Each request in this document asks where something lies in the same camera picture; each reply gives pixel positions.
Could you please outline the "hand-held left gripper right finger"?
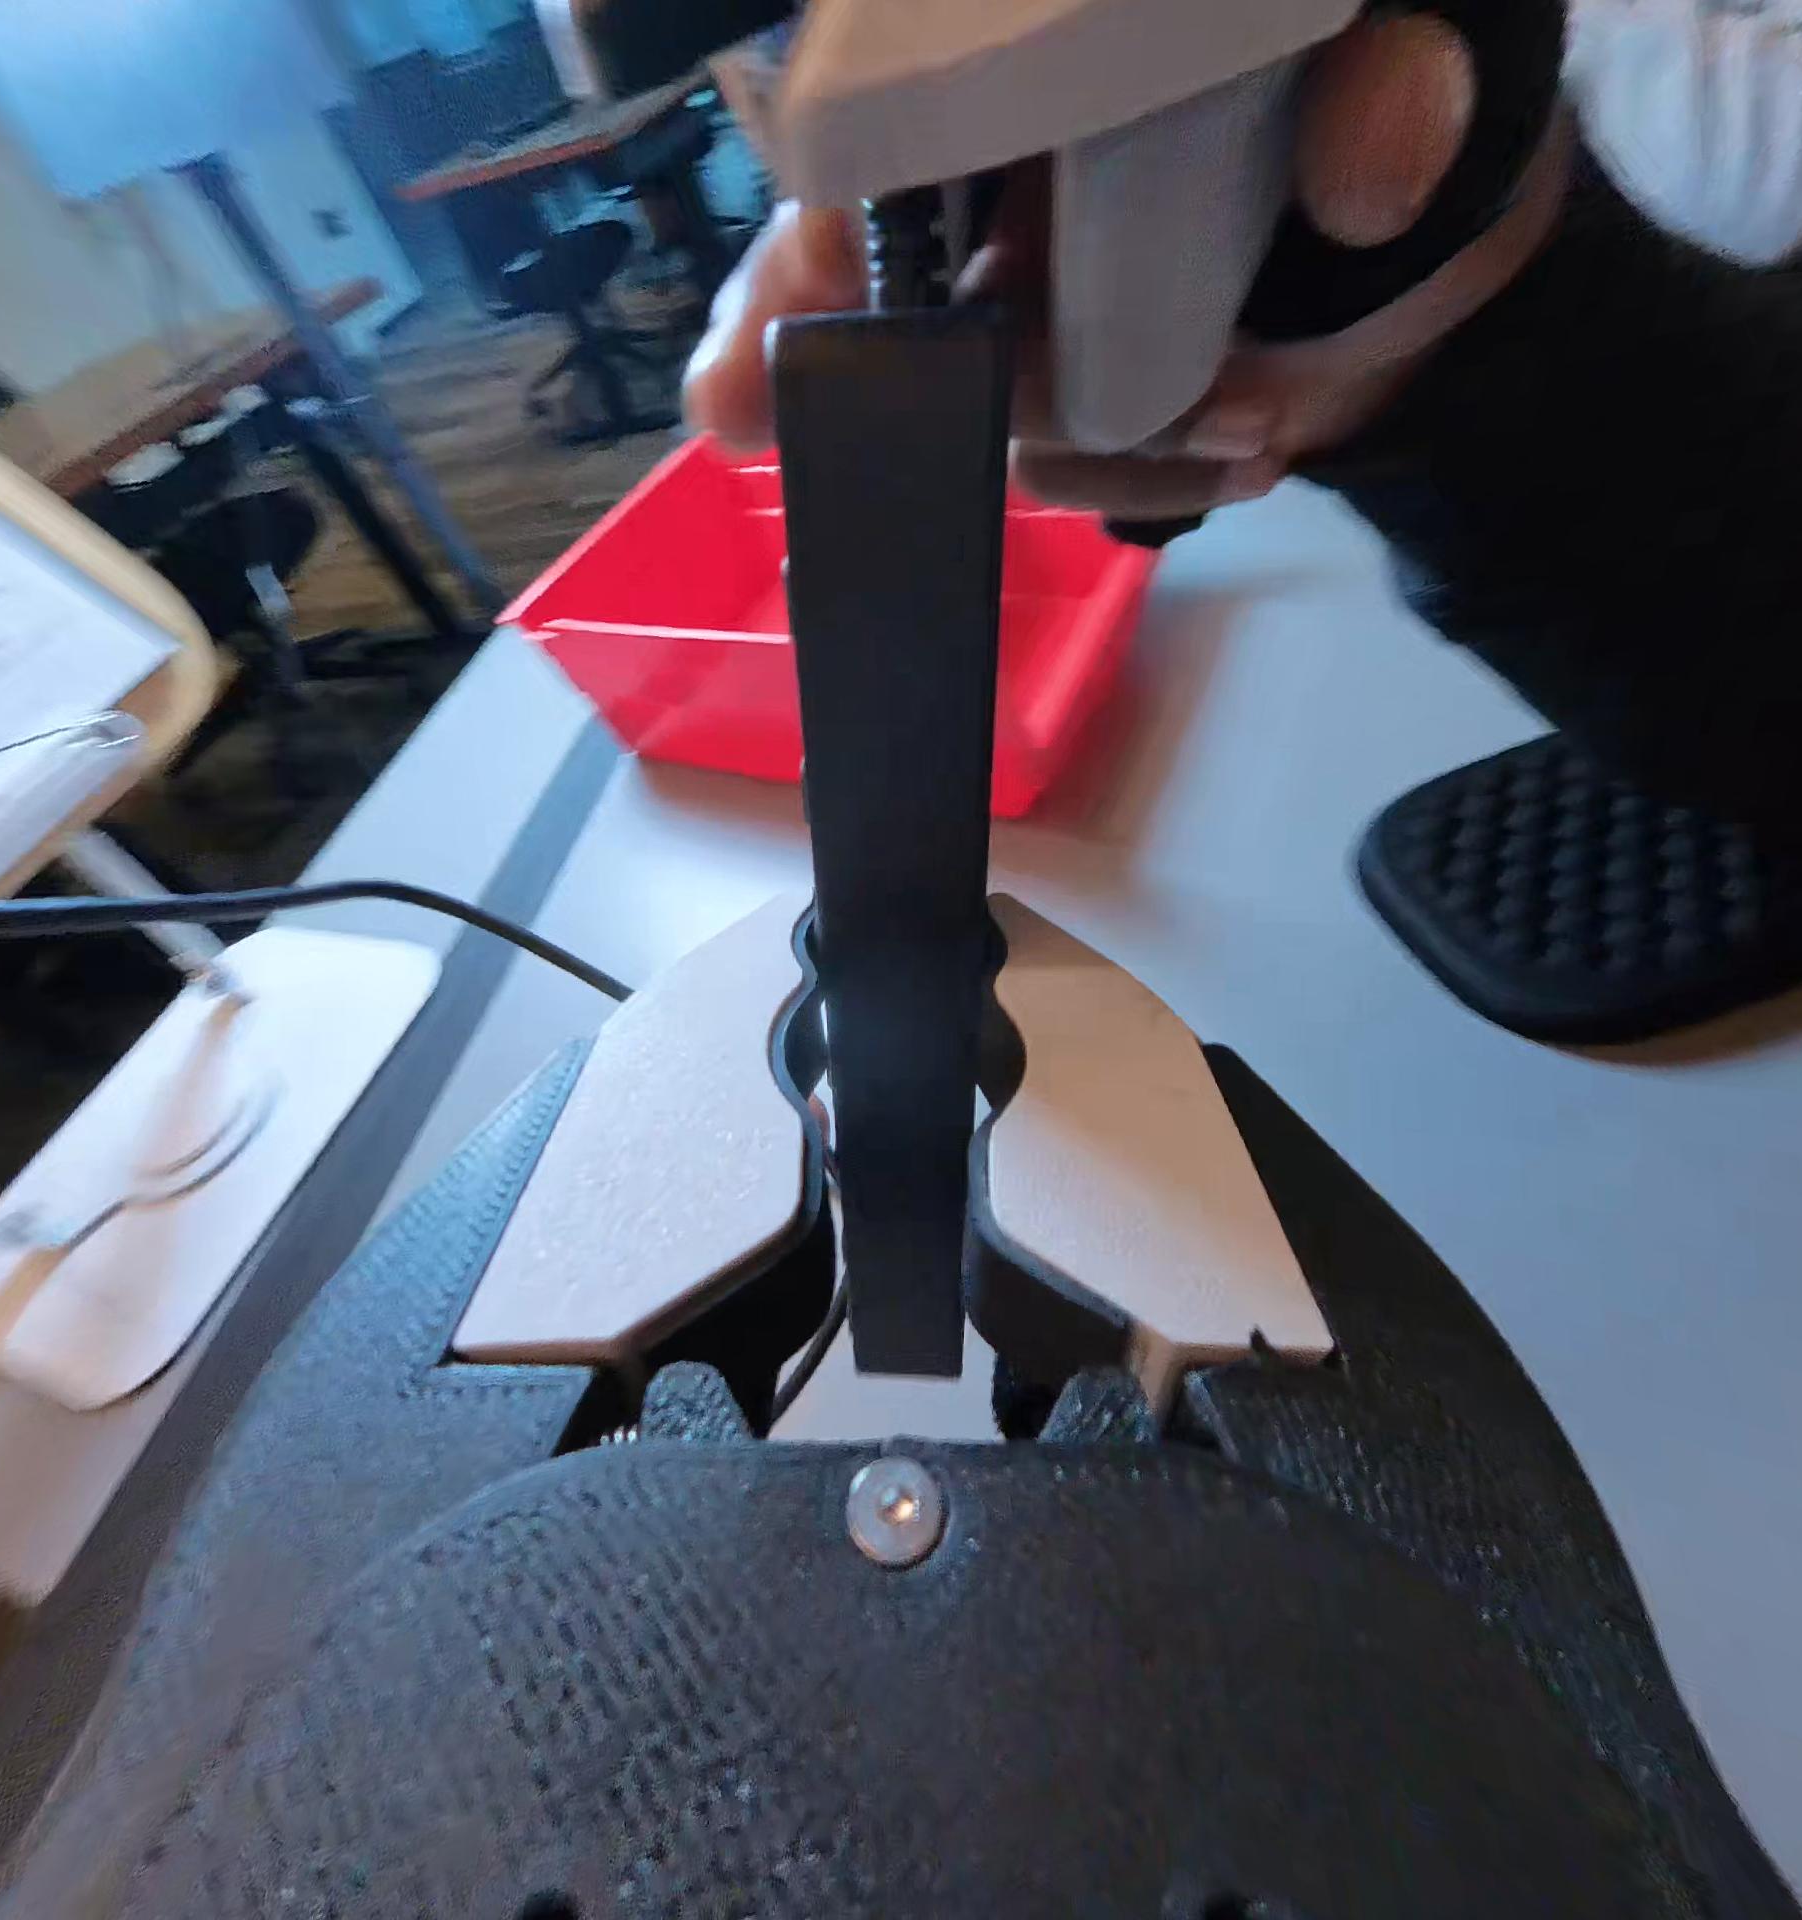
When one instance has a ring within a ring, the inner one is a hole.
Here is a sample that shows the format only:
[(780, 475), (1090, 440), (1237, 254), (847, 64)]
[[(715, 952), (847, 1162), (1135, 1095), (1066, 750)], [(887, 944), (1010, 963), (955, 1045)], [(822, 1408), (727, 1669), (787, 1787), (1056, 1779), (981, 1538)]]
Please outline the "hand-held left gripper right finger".
[(1324, 1309), (1196, 1031), (1010, 894), (983, 1026), (964, 1306), (1027, 1388), (1116, 1370), (1157, 1416), (1187, 1373), (1321, 1365)]

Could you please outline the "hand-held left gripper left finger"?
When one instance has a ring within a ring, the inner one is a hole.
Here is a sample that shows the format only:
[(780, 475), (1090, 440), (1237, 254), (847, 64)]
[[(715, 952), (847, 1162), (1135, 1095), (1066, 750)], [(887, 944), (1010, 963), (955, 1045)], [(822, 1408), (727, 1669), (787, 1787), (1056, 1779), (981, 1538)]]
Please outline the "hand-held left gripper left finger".
[(456, 1360), (628, 1370), (818, 1220), (818, 1122), (787, 1061), (808, 907), (770, 898), (601, 1023)]

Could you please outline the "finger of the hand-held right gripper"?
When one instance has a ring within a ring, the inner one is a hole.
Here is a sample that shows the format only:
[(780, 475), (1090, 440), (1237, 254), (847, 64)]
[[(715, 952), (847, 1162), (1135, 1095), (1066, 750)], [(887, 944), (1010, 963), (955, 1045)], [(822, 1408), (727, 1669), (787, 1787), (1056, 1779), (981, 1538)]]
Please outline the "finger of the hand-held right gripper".
[(820, 3), (776, 94), (776, 178), (880, 200), (1115, 133), (1343, 33), (1354, 3)]

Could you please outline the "black usb hub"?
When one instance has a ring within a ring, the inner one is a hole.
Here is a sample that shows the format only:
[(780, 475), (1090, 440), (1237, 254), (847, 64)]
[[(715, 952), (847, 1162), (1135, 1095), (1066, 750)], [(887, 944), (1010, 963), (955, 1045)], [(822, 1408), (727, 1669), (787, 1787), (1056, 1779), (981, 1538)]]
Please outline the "black usb hub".
[(962, 1370), (1010, 337), (988, 305), (770, 349), (855, 1363)]

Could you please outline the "person's right forearm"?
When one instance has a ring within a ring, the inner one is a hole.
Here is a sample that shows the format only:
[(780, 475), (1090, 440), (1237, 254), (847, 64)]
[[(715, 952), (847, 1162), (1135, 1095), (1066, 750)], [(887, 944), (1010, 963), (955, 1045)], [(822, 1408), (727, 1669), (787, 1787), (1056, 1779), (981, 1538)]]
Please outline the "person's right forearm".
[(1802, 857), (1802, 293), (1578, 159), (1559, 227), (1297, 456), (1409, 602), (1652, 801)]

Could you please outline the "person's right hand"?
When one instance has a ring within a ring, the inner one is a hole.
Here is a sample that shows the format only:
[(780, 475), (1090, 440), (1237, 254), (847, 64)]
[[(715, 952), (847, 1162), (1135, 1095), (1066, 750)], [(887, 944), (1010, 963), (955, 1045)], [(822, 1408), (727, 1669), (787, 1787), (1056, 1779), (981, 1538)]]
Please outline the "person's right hand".
[[(1476, 104), (1469, 54), (1427, 12), (1367, 18), (1311, 57), (1302, 84), (1299, 211), (1347, 245), (1393, 241), (1433, 204)], [(1051, 506), (1155, 534), (1261, 500), (1376, 429), (1450, 334), (1494, 301), (1559, 227), (1575, 133), (1557, 109), (1500, 222), (1388, 308), (1327, 340), (1231, 349), (1196, 407), (1129, 453), (1068, 446), (1055, 420), (1046, 301), (1053, 167), (1010, 169), (956, 286), (1024, 324), (1012, 473)], [(771, 446), (770, 330), (865, 305), (861, 219), (785, 201), (714, 303), (684, 376), (686, 426), (739, 453)]]

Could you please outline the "white rounded mat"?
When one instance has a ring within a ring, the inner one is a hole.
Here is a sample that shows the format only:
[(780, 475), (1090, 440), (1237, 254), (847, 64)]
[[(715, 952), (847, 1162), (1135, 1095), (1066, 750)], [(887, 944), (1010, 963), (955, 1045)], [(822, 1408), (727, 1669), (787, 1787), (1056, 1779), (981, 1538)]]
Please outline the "white rounded mat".
[(0, 1195), (0, 1380), (94, 1414), (165, 1373), (439, 973), (334, 931), (224, 948)]

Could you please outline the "red divided bin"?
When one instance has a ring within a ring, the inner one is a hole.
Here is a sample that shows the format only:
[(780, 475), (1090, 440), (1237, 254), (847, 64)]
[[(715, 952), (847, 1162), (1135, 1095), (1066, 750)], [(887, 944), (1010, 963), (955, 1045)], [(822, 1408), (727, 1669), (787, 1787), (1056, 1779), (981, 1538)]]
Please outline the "red divided bin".
[[(1006, 495), (992, 810), (1051, 793), (1113, 695), (1160, 554)], [(505, 612), (642, 758), (801, 773), (781, 477), (710, 436), (674, 449)]]

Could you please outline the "black office chair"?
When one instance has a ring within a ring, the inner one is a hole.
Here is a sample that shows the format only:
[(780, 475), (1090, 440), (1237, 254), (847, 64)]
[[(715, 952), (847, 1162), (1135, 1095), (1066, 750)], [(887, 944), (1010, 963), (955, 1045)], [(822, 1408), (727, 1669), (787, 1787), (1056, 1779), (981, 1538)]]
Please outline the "black office chair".
[(542, 236), (502, 269), (514, 319), (563, 324), (563, 351), (527, 393), (531, 419), (550, 423), (561, 446), (610, 446), (644, 431), (628, 372), (648, 369), (648, 349), (605, 303), (632, 249), (628, 224), (598, 219)]
[(308, 701), (291, 632), (290, 586), (318, 540), (318, 509), (298, 488), (161, 492), (98, 484), (74, 500), (190, 602), (257, 696)]

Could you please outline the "brown desk with black legs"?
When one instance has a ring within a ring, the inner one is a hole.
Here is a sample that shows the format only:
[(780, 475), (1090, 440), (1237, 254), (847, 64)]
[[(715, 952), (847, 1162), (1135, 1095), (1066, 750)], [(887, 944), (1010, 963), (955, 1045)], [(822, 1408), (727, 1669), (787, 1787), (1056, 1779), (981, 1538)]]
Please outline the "brown desk with black legs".
[(422, 621), (502, 589), (395, 423), (376, 364), (424, 287), (336, 140), (150, 169), (65, 197), (0, 145), (0, 451), (65, 495), (257, 392)]
[(706, 64), (632, 101), (571, 101), (535, 122), (508, 122), (500, 133), (458, 140), (448, 156), (399, 179), (393, 196), (397, 204), (424, 207), (580, 167), (610, 187), (630, 187), (675, 167), (686, 140), (680, 129), (696, 133), (707, 120), (707, 110), (698, 109), (702, 101), (718, 101)]

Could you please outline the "black bumpy wrist rest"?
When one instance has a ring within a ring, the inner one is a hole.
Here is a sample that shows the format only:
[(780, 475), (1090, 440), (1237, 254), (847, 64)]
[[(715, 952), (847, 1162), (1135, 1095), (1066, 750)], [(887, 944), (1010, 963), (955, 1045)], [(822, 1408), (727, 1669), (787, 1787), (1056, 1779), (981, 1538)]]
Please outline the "black bumpy wrist rest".
[(1555, 733), (1397, 798), (1354, 877), (1462, 1007), (1539, 1044), (1656, 1042), (1802, 988), (1802, 858)]

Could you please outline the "wooden board with papers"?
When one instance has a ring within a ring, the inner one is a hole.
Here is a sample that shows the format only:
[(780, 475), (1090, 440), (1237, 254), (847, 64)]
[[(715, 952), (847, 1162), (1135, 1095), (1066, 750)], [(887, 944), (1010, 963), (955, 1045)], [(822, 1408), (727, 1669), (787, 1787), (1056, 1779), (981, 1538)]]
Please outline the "wooden board with papers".
[(162, 773), (220, 687), (190, 602), (0, 456), (0, 901)]

